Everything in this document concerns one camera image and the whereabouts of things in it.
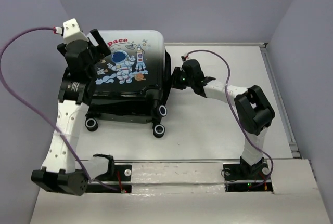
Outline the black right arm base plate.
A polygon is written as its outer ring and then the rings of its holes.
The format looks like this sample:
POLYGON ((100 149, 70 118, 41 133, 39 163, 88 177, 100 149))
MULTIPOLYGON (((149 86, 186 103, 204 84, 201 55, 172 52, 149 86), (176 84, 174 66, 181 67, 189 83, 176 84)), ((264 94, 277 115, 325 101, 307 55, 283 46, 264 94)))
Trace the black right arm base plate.
POLYGON ((224 164, 221 176, 224 178, 225 191, 231 192, 273 192, 271 179, 267 179, 270 170, 264 162, 259 170, 247 173, 242 170, 241 164, 224 164))

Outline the black hard-shell suitcase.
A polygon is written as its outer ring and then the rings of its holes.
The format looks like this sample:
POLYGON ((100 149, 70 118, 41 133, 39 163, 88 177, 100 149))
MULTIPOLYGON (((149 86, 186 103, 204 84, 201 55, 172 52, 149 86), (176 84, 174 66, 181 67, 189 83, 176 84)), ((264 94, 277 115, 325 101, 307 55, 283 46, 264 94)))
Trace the black hard-shell suitcase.
POLYGON ((85 127, 98 129, 99 120, 121 118, 151 123, 153 135, 161 138, 161 120, 170 93, 171 58, 163 35, 155 30, 99 31, 111 55, 96 63, 96 89, 85 127))

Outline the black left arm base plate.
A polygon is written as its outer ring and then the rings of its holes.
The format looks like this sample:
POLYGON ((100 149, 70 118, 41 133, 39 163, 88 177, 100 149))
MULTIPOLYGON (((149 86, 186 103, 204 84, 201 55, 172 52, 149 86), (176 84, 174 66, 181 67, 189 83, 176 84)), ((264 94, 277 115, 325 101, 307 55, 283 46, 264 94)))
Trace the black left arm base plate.
POLYGON ((99 175, 96 180, 107 185, 101 185, 97 181, 89 183, 86 193, 131 193, 132 192, 132 164, 115 164, 112 175, 105 173, 99 175))

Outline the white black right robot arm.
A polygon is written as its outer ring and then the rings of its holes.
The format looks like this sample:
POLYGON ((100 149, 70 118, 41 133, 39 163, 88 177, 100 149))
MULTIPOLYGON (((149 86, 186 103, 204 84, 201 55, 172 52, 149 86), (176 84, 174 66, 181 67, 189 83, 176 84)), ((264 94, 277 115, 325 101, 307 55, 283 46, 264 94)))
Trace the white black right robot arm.
POLYGON ((199 62, 187 60, 181 67, 175 67, 172 73, 172 87, 186 89, 204 98, 227 103, 241 132, 245 137, 244 149, 239 163, 225 165, 222 173, 226 181, 268 180, 272 171, 264 158, 271 156, 263 151, 268 128, 275 118, 275 112, 261 87, 238 87, 220 82, 214 77, 205 76, 199 62))

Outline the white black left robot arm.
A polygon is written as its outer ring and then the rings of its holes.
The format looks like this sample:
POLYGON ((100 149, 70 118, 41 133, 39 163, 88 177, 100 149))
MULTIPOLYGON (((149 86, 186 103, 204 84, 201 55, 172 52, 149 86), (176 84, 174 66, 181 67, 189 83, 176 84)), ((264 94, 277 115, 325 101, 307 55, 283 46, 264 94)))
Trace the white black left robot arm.
POLYGON ((67 62, 58 94, 57 122, 47 156, 31 175, 47 192, 81 196, 92 181, 76 148, 96 89, 95 65, 111 52, 97 29, 90 34, 97 45, 79 30, 70 33, 64 29, 63 43, 57 46, 67 62))

